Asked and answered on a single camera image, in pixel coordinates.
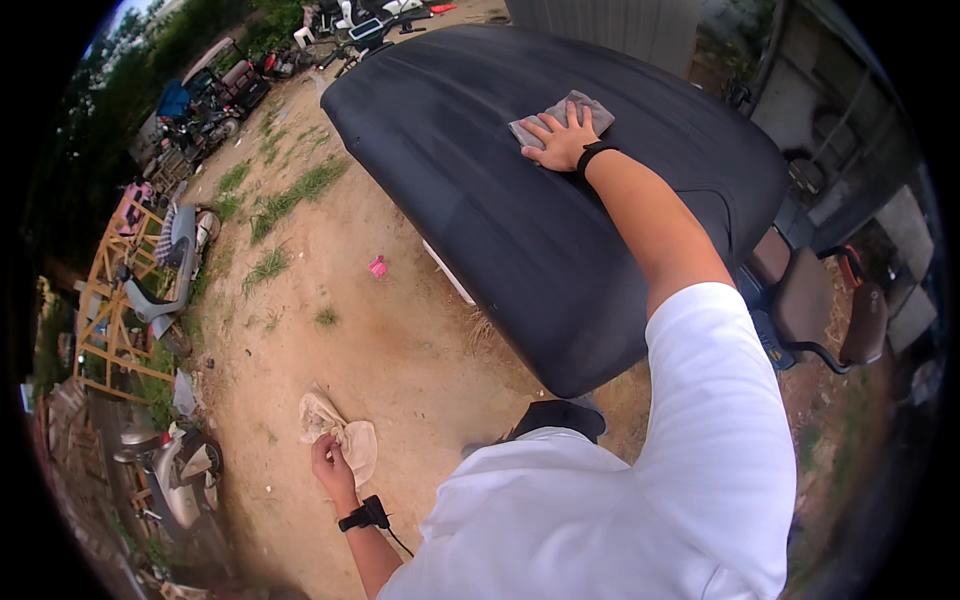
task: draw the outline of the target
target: canopy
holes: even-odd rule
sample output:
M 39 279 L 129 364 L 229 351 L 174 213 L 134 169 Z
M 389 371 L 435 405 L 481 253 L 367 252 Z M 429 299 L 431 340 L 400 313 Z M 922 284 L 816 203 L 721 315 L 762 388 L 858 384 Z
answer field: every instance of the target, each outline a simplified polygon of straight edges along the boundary
M 220 53 L 221 50 L 223 50 L 227 46 L 230 46 L 232 43 L 233 43 L 232 37 L 224 37 L 223 39 L 218 41 L 215 46 L 213 46 L 212 48 L 206 51 L 206 54 L 204 54 L 200 58 L 200 60 L 197 60 L 196 64 L 190 67 L 190 70 L 187 71 L 186 75 L 183 76 L 183 80 L 185 82 L 189 82 L 190 78 L 192 78 L 194 75 L 199 73 L 201 69 L 203 69 L 205 66 L 210 64 L 210 61 L 216 58 L 216 56 Z
M 190 107 L 190 94 L 180 86 L 179 79 L 167 82 L 156 103 L 156 116 L 179 117 Z
M 647 353 L 647 284 L 610 217 L 576 176 L 524 158 L 507 128 L 571 89 L 613 113 L 603 138 L 677 191 L 733 272 L 773 223 L 786 164 L 749 120 L 652 65 L 459 25 L 384 48 L 322 98 L 350 153 L 560 397 Z

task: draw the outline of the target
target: side mirror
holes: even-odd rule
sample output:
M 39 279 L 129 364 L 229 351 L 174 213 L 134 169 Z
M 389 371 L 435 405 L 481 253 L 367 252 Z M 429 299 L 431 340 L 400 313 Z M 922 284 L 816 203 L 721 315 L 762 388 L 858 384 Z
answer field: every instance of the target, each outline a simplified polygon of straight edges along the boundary
M 128 465 L 136 460 L 136 452 L 129 449 L 117 450 L 113 453 L 113 460 Z

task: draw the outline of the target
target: wooden frame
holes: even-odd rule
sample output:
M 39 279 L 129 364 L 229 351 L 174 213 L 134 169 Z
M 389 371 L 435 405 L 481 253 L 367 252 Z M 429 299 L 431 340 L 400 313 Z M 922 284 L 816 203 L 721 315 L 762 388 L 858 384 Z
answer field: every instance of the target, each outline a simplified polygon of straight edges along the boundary
M 153 252 L 159 241 L 159 235 L 148 235 L 147 229 L 152 223 L 163 227 L 163 221 L 143 204 L 127 198 L 131 205 L 139 209 L 144 218 L 133 235 L 121 235 L 118 229 L 125 225 L 121 214 L 128 206 L 121 202 L 113 212 L 107 224 L 97 253 L 93 257 L 90 275 L 86 287 L 80 294 L 80 317 L 78 319 L 77 345 L 74 350 L 73 375 L 85 386 L 119 396 L 127 400 L 146 403 L 146 399 L 128 392 L 116 389 L 112 384 L 113 366 L 136 372 L 140 377 L 148 376 L 162 379 L 173 384 L 174 376 L 171 373 L 159 372 L 141 365 L 136 358 L 150 358 L 151 353 L 133 345 L 130 331 L 124 323 L 124 314 L 133 310 L 130 300 L 123 286 L 114 285 L 113 277 L 117 267 L 126 262 L 133 274 L 139 278 L 150 273 L 156 273 L 158 265 L 154 260 Z M 96 316 L 89 321 L 87 315 L 91 313 L 94 302 L 99 303 Z M 107 328 L 104 333 L 97 330 L 97 325 L 104 319 Z M 84 377 L 80 372 L 80 355 L 83 352 L 94 354 L 105 359 L 107 372 L 106 382 L 99 382 Z

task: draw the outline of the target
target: hand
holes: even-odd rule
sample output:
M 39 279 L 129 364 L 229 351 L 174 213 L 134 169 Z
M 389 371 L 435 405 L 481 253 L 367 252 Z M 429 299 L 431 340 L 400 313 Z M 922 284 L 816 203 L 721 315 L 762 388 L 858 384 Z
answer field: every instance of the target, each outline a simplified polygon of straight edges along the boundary
M 353 470 L 344 460 L 344 453 L 337 444 L 337 439 L 329 434 L 323 434 L 310 447 L 310 457 L 314 476 L 324 484 L 326 492 L 333 499 L 340 518 L 349 516 L 353 509 L 360 507 L 357 500 L 356 482 L 353 479 Z
M 577 161 L 584 153 L 584 146 L 600 141 L 593 132 L 593 113 L 589 107 L 584 107 L 582 126 L 577 122 L 577 108 L 572 102 L 566 103 L 566 128 L 545 112 L 537 116 L 553 132 L 526 120 L 520 121 L 520 126 L 543 142 L 546 150 L 524 146 L 520 152 L 551 171 L 576 171 Z

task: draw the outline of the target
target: black watch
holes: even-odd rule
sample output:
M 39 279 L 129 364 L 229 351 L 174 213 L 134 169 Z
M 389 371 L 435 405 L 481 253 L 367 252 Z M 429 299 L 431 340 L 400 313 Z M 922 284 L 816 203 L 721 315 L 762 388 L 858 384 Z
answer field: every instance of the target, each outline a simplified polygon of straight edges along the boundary
M 371 525 L 376 525 L 380 529 L 390 528 L 390 520 L 387 518 L 387 513 L 383 510 L 383 504 L 380 503 L 380 498 L 376 497 L 376 495 L 366 498 L 360 508 L 350 513 L 350 516 L 347 518 L 340 519 L 337 524 L 340 526 L 340 531 L 344 532 L 350 527 L 363 529 Z
M 620 150 L 613 144 L 605 142 L 603 140 L 599 142 L 593 142 L 592 144 L 584 145 L 584 153 L 580 155 L 580 160 L 577 160 L 577 175 L 580 176 L 580 179 L 587 180 L 587 163 L 594 157 L 600 154 L 605 150 Z

